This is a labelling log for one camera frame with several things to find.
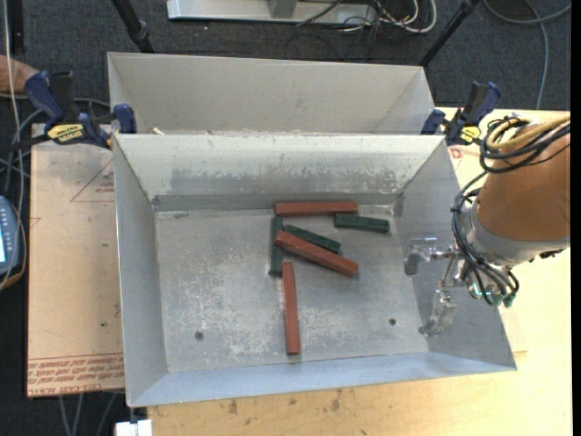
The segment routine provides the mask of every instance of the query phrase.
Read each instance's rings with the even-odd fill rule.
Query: wooden block
[[[298,228],[292,224],[285,224],[283,229],[285,233],[300,237],[308,243],[314,243],[315,245],[318,245],[319,247],[334,253],[339,253],[341,248],[341,244],[337,241],[329,239],[325,236],[321,236],[320,234],[312,233],[306,229]]]
[[[389,233],[389,221],[380,218],[369,218],[356,214],[337,213],[334,220],[335,227],[371,231],[373,233]]]
[[[274,205],[277,216],[332,216],[335,213],[355,213],[357,203],[339,202],[286,202]]]
[[[314,243],[308,243],[300,237],[293,236],[284,231],[277,232],[274,243],[286,251],[295,253],[307,260],[318,263],[335,272],[346,274],[347,276],[354,276],[359,269],[359,266],[355,262],[343,258],[336,253],[321,249]]]
[[[284,337],[287,355],[300,353],[299,311],[297,288],[291,262],[282,263],[282,291],[284,294]]]
[[[274,237],[276,236],[277,232],[282,229],[282,227],[282,218],[275,216],[271,219],[271,238],[269,239],[269,245],[271,248],[271,269],[269,270],[269,274],[275,276],[281,276],[282,273],[282,257],[284,253],[280,247],[274,245]]]

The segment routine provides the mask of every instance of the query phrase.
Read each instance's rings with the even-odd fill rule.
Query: person's arm
[[[12,77],[16,95],[25,93],[26,81],[38,70],[28,64],[11,59]],[[10,72],[8,71],[8,59],[0,54],[0,94],[10,94]]]

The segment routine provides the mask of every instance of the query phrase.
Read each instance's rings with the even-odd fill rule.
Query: green wooden block
[[[380,218],[369,218],[357,214],[337,213],[334,221],[337,228],[357,229],[373,233],[389,233],[389,221]]]
[[[271,269],[269,274],[273,276],[282,275],[282,258],[284,257],[284,252],[282,249],[274,245],[274,237],[276,233],[284,227],[284,222],[280,216],[275,216],[271,219],[271,238],[269,239],[269,244],[271,247]]]
[[[300,237],[303,241],[308,243],[314,243],[319,247],[331,251],[333,253],[339,253],[341,248],[341,243],[329,239],[328,237],[321,236],[306,229],[298,228],[297,226],[292,226],[291,224],[285,224],[284,231],[293,236]]]

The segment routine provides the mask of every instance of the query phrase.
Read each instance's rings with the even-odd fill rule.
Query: red stick
[[[276,233],[274,243],[291,253],[295,253],[307,260],[311,260],[312,262],[318,263],[319,265],[341,274],[355,276],[355,273],[357,273],[359,269],[359,266],[355,262],[343,258],[333,252],[321,249],[313,243],[308,243],[301,238],[285,233],[284,231],[278,231]]]
[[[284,292],[284,337],[287,355],[300,353],[299,313],[297,311],[297,291],[291,262],[282,262],[282,290]]]
[[[335,213],[356,213],[357,203],[344,202],[286,202],[274,205],[276,216],[329,216]]]

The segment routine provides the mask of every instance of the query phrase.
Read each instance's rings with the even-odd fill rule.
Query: blue clamp
[[[472,144],[478,141],[478,125],[500,101],[500,89],[493,83],[472,83],[470,97],[463,108],[458,108],[452,120],[446,120],[441,110],[434,110],[424,123],[421,134],[435,134],[444,125],[447,145]]]
[[[25,93],[34,107],[48,116],[44,125],[46,140],[52,139],[60,145],[90,144],[111,148],[111,135],[76,106],[72,73],[53,76],[46,71],[36,73],[26,81]],[[137,132],[135,116],[128,104],[116,105],[106,119],[117,120],[121,133]]]

